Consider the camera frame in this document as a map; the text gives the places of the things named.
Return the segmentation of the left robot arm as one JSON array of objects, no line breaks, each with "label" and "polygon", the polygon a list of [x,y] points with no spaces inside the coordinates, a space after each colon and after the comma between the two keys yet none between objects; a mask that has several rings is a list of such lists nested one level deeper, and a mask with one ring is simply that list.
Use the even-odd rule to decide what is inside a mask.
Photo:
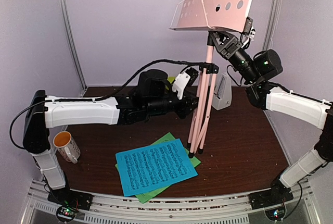
[{"label": "left robot arm", "polygon": [[63,205],[75,200],[54,153],[50,151],[49,129],[59,126],[106,124],[131,125],[174,112],[183,119],[197,108],[199,98],[186,91],[199,72],[189,68],[173,83],[158,69],[144,71],[128,95],[61,98],[35,93],[24,124],[23,147],[34,156],[54,196]]}]

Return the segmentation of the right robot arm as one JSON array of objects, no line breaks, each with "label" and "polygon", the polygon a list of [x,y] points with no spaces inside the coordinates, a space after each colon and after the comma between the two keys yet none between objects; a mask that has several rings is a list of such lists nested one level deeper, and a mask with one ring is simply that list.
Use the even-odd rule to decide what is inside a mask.
[{"label": "right robot arm", "polygon": [[245,80],[247,98],[252,106],[297,118],[322,132],[312,149],[272,182],[266,198],[277,204],[289,188],[332,162],[332,102],[300,95],[272,82],[271,79],[283,71],[276,51],[268,49],[251,58],[237,37],[228,32],[210,31],[209,40]]}]

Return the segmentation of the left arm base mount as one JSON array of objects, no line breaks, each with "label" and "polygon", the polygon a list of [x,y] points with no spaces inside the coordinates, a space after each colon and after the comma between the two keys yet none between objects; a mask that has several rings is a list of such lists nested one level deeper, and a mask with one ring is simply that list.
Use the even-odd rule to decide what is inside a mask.
[{"label": "left arm base mount", "polygon": [[67,186],[53,190],[48,183],[44,185],[48,193],[47,200],[58,204],[56,218],[61,223],[68,223],[75,219],[80,210],[90,210],[93,196],[90,193],[83,193],[69,189]]}]

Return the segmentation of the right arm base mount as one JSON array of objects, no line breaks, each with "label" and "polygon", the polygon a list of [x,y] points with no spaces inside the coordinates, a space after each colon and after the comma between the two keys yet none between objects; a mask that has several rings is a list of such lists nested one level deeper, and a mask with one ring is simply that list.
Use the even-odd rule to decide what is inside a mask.
[{"label": "right arm base mount", "polygon": [[265,208],[266,217],[271,221],[280,221],[286,216],[285,203],[291,200],[291,189],[286,188],[281,182],[273,182],[268,190],[249,194],[251,208]]}]

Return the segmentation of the pink music stand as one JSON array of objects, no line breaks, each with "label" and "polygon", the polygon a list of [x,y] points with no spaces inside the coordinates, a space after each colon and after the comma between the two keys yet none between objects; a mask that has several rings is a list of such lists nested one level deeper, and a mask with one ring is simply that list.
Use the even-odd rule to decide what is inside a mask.
[{"label": "pink music stand", "polygon": [[[170,25],[171,30],[226,31],[242,34],[252,0],[182,0],[176,9]],[[189,158],[203,152],[210,120],[217,72],[213,68],[214,48],[208,45],[206,67],[199,75],[195,109],[187,146]]]}]

